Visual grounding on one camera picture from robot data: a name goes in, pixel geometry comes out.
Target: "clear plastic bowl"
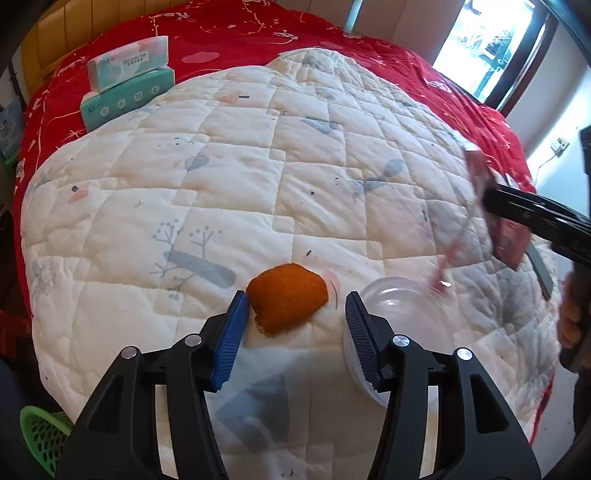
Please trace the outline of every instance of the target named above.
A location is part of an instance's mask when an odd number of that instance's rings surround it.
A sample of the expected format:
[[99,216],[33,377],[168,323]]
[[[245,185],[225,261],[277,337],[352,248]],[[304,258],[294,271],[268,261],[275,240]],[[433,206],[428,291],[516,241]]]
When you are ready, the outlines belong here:
[[[445,299],[428,285],[403,277],[383,277],[370,283],[359,295],[367,311],[385,318],[397,335],[408,336],[425,350],[453,353]],[[348,328],[343,335],[343,347],[347,366],[359,388],[386,407],[390,393],[377,393],[365,380]]]

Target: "tissue box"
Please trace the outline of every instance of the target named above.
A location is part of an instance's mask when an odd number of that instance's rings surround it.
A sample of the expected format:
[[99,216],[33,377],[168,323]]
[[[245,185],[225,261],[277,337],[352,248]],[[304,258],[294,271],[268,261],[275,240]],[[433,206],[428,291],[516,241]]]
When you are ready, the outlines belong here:
[[145,72],[102,93],[89,92],[80,104],[87,132],[124,113],[144,106],[174,86],[174,70],[169,67]]
[[101,93],[168,63],[168,37],[150,37],[99,55],[87,64],[90,89]]

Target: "wooden headboard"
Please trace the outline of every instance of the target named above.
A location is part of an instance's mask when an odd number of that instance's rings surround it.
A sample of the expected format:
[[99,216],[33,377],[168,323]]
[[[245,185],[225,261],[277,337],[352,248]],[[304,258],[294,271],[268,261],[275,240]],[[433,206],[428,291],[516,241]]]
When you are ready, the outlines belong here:
[[32,96],[60,62],[111,27],[187,0],[57,0],[22,42],[22,67]]

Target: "red bedspread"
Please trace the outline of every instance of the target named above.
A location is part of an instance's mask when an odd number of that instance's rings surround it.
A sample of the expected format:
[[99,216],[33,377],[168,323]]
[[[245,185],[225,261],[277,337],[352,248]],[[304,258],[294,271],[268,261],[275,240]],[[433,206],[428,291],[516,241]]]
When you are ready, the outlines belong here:
[[[344,33],[314,15],[287,11],[268,0],[204,0],[118,25],[70,55],[37,92],[17,169],[15,240],[26,186],[39,165],[62,145],[86,133],[80,116],[90,90],[86,62],[98,54],[151,35],[168,35],[169,65],[180,83],[191,77],[241,65],[265,65],[280,53],[321,47],[353,57],[378,76],[402,87],[441,119],[477,144],[491,166],[534,191],[524,153],[497,111],[475,103],[426,61],[386,41]],[[28,304],[22,252],[17,248],[21,288]]]

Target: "electrical cable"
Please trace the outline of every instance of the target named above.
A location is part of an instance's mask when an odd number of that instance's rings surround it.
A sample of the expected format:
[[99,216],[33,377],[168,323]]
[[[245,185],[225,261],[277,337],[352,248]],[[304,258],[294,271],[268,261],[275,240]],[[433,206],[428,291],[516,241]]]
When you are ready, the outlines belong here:
[[538,170],[536,170],[535,172],[535,178],[534,178],[534,185],[538,184],[538,175],[540,173],[541,168],[546,165],[548,162],[550,162],[551,160],[554,160],[557,157],[557,154],[555,153],[554,155],[552,155],[548,160],[546,160],[545,162],[542,163],[542,165],[540,165],[538,167]]

